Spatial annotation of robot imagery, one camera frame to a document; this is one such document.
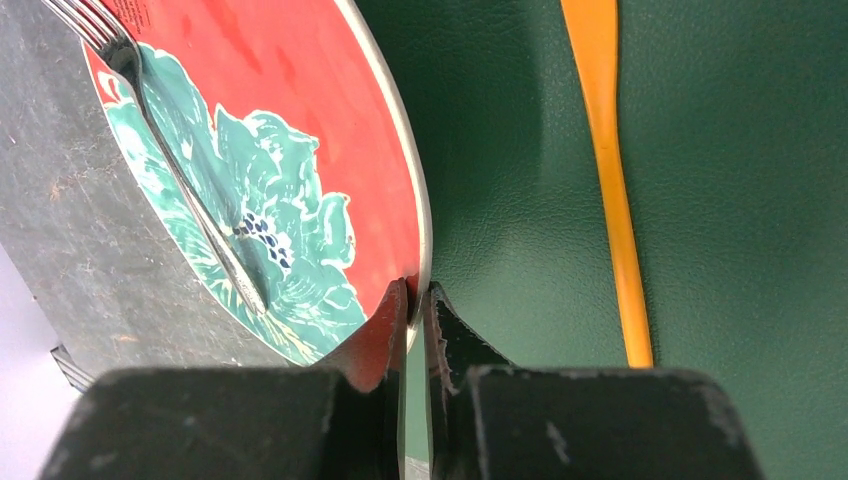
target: white background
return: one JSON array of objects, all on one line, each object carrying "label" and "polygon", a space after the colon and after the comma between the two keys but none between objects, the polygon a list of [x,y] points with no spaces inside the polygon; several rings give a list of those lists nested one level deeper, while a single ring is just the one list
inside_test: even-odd
[{"label": "white background", "polygon": [[79,397],[50,355],[58,343],[0,246],[0,479],[38,477]]}]

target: orange chopstick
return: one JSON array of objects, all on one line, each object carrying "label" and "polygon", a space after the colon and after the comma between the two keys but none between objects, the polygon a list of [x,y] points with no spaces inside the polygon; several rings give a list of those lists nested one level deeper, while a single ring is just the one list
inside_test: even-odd
[{"label": "orange chopstick", "polygon": [[652,367],[648,313],[618,145],[618,7],[616,0],[560,1],[598,163],[627,363]]}]

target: red painted surface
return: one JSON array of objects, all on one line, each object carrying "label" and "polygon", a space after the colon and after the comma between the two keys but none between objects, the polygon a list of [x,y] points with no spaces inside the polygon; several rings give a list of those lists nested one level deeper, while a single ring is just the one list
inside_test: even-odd
[{"label": "red painted surface", "polygon": [[408,277],[417,289],[409,168],[376,77],[333,0],[105,3],[136,41],[180,60],[210,110],[217,103],[238,117],[269,110],[319,139],[324,192],[351,198],[356,258],[346,273],[367,316],[390,281]]}]

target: fork handle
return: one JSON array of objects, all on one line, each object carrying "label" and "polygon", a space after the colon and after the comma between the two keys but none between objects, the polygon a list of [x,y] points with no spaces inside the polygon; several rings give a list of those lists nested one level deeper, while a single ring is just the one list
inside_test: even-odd
[{"label": "fork handle", "polygon": [[168,147],[162,131],[159,130],[156,119],[153,118],[150,111],[144,105],[141,86],[139,85],[138,88],[133,88],[135,86],[130,85],[130,87],[135,92],[136,104],[139,106],[139,110],[148,128],[150,128],[153,138],[156,140],[159,149],[162,150],[162,154],[165,157],[165,164],[168,166],[171,175],[174,176],[174,180],[176,180],[177,186],[188,204],[189,211],[191,211],[195,221],[200,226],[203,236],[209,242],[212,253],[218,259],[218,262],[221,263],[224,273],[241,296],[242,301],[247,305],[247,308],[256,315],[264,314],[267,311],[267,307],[262,299],[262,295],[259,293],[259,289],[247,274],[247,270],[242,265],[238,256],[230,248],[226,237],[224,237],[224,234],[218,228],[218,224],[212,219],[209,211],[206,210],[206,207],[186,179],[182,168],[180,168],[176,158],[174,158],[173,152]]}]

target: green textured surface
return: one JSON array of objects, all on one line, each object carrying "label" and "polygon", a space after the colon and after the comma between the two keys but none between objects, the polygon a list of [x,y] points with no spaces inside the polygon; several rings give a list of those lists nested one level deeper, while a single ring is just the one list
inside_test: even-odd
[{"label": "green textured surface", "polygon": [[[433,277],[524,365],[623,365],[555,0],[359,0],[424,162]],[[620,130],[659,363],[714,376],[771,478],[848,472],[848,2],[620,2]],[[423,368],[420,346],[411,368]],[[410,377],[407,446],[426,455]]]}]

